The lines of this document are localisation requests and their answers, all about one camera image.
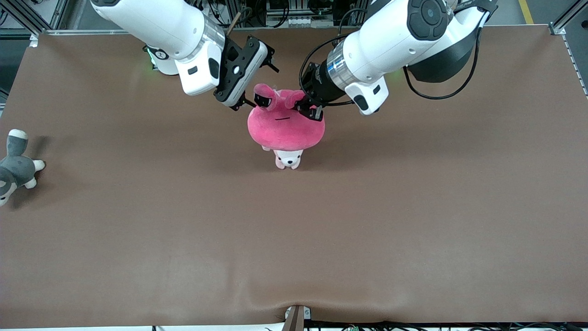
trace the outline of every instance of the white tail tip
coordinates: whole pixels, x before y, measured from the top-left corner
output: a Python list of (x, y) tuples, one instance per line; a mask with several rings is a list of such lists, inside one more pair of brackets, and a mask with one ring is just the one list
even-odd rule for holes
[(16, 137), (16, 138), (20, 138), (20, 139), (28, 139), (29, 138), (29, 136), (26, 134), (26, 132), (19, 130), (19, 129), (10, 130), (8, 135), (10, 135), (11, 137)]

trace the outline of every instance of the gray plush toy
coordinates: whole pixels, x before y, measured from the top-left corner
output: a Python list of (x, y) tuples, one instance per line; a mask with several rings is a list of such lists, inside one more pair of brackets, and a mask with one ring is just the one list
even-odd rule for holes
[(20, 186), (35, 187), (35, 172), (45, 168), (45, 162), (22, 156), (28, 142), (29, 137), (22, 130), (14, 129), (8, 133), (8, 156), (0, 161), (0, 207), (8, 202), (10, 195)]

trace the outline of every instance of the plush tail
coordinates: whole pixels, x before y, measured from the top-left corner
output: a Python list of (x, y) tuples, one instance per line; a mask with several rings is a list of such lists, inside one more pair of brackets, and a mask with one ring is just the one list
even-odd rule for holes
[(10, 130), (6, 139), (6, 151), (9, 156), (20, 156), (26, 150), (29, 137), (22, 130)]

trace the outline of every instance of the yellow line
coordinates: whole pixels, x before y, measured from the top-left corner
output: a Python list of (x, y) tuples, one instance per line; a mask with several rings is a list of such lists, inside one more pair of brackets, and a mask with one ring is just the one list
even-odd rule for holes
[(524, 21), (527, 24), (534, 24), (533, 17), (531, 16), (531, 12), (529, 11), (529, 5), (527, 4), (527, 0), (519, 0), (520, 10), (523, 11)]

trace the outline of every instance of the round button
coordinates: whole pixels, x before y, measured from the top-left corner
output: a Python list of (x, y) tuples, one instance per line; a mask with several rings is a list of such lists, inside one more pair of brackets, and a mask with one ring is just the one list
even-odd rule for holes
[(433, 0), (425, 1), (420, 8), (420, 13), (423, 15), (425, 22), (429, 25), (437, 25), (441, 20), (441, 8), (437, 2)]

